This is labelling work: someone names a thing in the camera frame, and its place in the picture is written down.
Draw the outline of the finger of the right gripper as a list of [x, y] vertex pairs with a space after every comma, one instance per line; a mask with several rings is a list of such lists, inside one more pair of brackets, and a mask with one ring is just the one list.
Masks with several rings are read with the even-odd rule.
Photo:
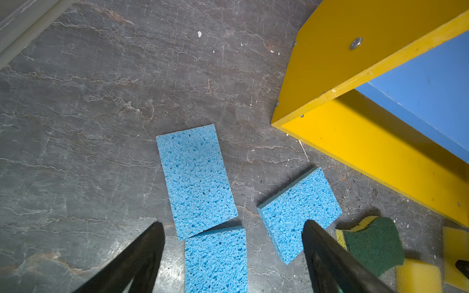
[[457, 270], [464, 275], [465, 278], [469, 279], [469, 261], [457, 260], [455, 263]]

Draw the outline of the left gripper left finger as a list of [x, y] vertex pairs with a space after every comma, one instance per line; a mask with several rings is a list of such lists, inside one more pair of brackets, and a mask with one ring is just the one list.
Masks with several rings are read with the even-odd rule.
[[154, 222], [77, 293], [151, 293], [165, 245], [164, 227]]

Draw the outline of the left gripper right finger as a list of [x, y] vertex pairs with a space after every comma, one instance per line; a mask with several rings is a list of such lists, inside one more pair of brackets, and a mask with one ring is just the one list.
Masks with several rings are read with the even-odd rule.
[[365, 269], [325, 229], [307, 220], [302, 243], [315, 293], [391, 293], [380, 279]]

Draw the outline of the yellow sponge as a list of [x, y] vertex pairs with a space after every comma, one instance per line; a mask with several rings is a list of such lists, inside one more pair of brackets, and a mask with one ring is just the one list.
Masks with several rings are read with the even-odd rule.
[[443, 278], [446, 284], [465, 292], [469, 280], [456, 267], [458, 260], [469, 260], [469, 233], [465, 230], [443, 227]]
[[443, 293], [442, 274], [437, 266], [405, 258], [396, 266], [398, 293]]

